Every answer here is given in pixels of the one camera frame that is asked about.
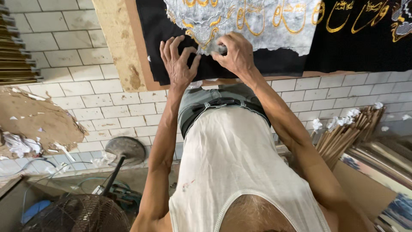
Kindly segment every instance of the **hand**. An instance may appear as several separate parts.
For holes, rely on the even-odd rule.
[[[200,62],[200,55],[193,60],[192,66],[187,66],[187,59],[191,53],[196,53],[196,48],[185,47],[182,55],[178,53],[178,45],[185,39],[185,36],[171,37],[165,42],[160,42],[160,57],[170,78],[171,89],[177,88],[184,91],[197,74],[197,67]]]
[[[217,45],[227,47],[226,56],[212,52],[213,60],[219,62],[222,67],[227,68],[240,78],[240,74],[255,68],[253,63],[253,46],[243,35],[232,31],[218,38],[216,43]]]

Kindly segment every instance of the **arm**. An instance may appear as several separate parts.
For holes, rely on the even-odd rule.
[[[187,59],[190,53],[196,53],[196,49],[187,47],[179,56],[177,46],[183,39],[184,36],[172,37],[160,44],[171,85],[149,155],[145,190],[132,232],[171,231],[170,217],[165,215],[169,211],[169,173],[176,145],[179,105],[185,89],[196,76],[200,61],[200,55],[196,56],[189,69]]]
[[[368,219],[350,204],[338,181],[312,145],[300,120],[255,67],[252,45],[241,34],[234,32],[220,37],[218,44],[227,47],[227,56],[213,53],[213,59],[252,88],[276,133],[296,156],[316,199],[337,214],[339,231],[370,230]]]

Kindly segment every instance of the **white tank top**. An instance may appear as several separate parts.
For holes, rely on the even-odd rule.
[[[243,194],[272,203],[297,232],[330,232],[309,184],[277,154],[264,118],[243,108],[208,109],[185,138],[169,201],[173,232],[219,232]]]

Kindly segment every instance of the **cardboard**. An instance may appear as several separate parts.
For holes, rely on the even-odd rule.
[[[345,194],[374,221],[395,198],[397,193],[365,174],[338,161],[333,174]]]

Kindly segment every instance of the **fan grille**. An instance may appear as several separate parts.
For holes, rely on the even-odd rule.
[[[24,232],[129,232],[123,210],[111,199],[94,194],[70,196],[34,216]]]

